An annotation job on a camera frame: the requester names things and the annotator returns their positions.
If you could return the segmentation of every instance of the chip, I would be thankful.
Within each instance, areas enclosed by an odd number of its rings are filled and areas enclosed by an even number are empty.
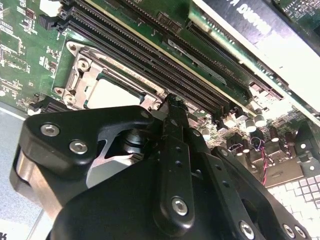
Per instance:
[[[29,8],[26,9],[25,15],[30,19],[34,19],[35,18],[35,12],[30,10]]]

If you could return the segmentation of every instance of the mounting hole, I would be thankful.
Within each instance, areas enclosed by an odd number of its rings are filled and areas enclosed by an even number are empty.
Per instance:
[[[230,185],[227,181],[222,181],[222,183],[226,188],[230,188]]]
[[[178,168],[182,168],[182,163],[180,161],[175,161],[175,165],[178,167]]]
[[[144,118],[146,118],[146,119],[149,118],[149,115],[148,115],[146,112],[144,112],[144,111],[141,112],[141,116],[144,117]]]
[[[75,51],[75,50],[77,50],[77,47],[72,44],[72,45],[70,45],[70,50],[71,50],[71,51]]]
[[[61,91],[60,88],[57,88],[57,89],[55,90],[55,92],[56,92],[57,94],[62,94],[62,91]]]
[[[216,169],[218,169],[219,171],[222,171],[222,168],[219,165],[215,165]]]

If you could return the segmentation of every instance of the screw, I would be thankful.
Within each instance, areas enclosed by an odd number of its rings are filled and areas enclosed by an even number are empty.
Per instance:
[[[85,72],[90,68],[90,64],[85,59],[79,59],[76,66],[81,71]]]
[[[298,226],[294,226],[295,230],[298,232],[298,234],[300,234],[301,237],[303,237],[304,239],[307,238],[306,234],[304,233],[304,231],[301,230],[300,227]]]
[[[174,119],[171,119],[170,122],[175,125],[176,127],[178,127],[178,123],[174,120]]]
[[[225,156],[228,156],[228,152],[227,152],[226,150],[224,150],[224,149],[221,149],[221,153],[222,153],[223,155],[225,155]]]
[[[44,124],[40,128],[41,133],[48,137],[55,137],[60,133],[60,129],[52,124]]]
[[[246,236],[247,239],[253,240],[255,238],[255,233],[252,228],[245,222],[241,221],[239,223],[241,232]]]
[[[69,145],[69,148],[72,152],[79,155],[85,154],[88,151],[87,145],[80,140],[72,141]]]
[[[187,204],[180,198],[172,199],[173,210],[180,216],[185,216],[188,213]]]
[[[149,115],[148,115],[146,112],[144,112],[144,111],[141,112],[141,116],[144,117],[144,118],[146,118],[146,119],[149,118]]]
[[[292,231],[292,229],[288,225],[283,224],[283,228],[284,228],[286,234],[288,234],[288,236],[290,238],[294,239],[296,237],[294,231]]]
[[[197,130],[193,129],[193,134],[196,135],[197,137],[200,137],[200,132],[198,132]]]

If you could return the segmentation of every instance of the silver metal surface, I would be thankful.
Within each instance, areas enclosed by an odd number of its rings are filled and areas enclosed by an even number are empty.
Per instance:
[[[48,137],[55,137],[60,133],[60,129],[52,124],[44,124],[40,128],[41,133]]]
[[[88,151],[87,145],[80,140],[72,141],[69,145],[69,149],[75,154],[85,154]]]
[[[81,71],[86,72],[89,70],[90,64],[85,59],[79,59],[78,62],[76,63],[76,67]]]
[[[304,233],[304,231],[301,230],[300,227],[294,226],[294,228],[295,228],[295,230],[297,231],[297,233],[298,233],[301,237],[303,237],[304,239],[307,238],[306,234]]]
[[[147,110],[158,109],[159,103],[162,103],[162,99],[167,96],[163,88],[94,47],[74,41],[67,42],[66,46],[75,59],[65,89],[62,91],[62,99],[74,109],[83,109],[84,105],[90,102],[99,82],[98,76],[101,74],[142,93],[145,97],[140,106]],[[70,91],[75,91],[74,99],[70,99]]]
[[[222,153],[223,155],[225,155],[225,156],[228,156],[228,152],[227,152],[226,150],[224,150],[224,149],[221,149],[221,153]]]
[[[255,233],[252,228],[245,222],[241,221],[239,223],[241,232],[246,236],[247,239],[253,240],[255,238]]]
[[[287,224],[283,224],[283,228],[290,238],[294,239],[296,237],[294,231]]]
[[[172,208],[180,216],[185,216],[188,213],[187,204],[180,198],[172,199]]]
[[[52,219],[55,219],[62,209],[62,205],[48,185],[38,166],[29,160],[23,152],[20,152],[16,173],[30,184],[44,210]]]

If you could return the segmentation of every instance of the cable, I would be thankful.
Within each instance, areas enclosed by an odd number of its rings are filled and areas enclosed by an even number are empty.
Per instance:
[[[268,166],[268,161],[267,161],[267,154],[265,151],[265,148],[263,147],[261,149],[261,157],[263,159],[263,175],[262,175],[262,185],[265,186],[267,182],[267,166]]]

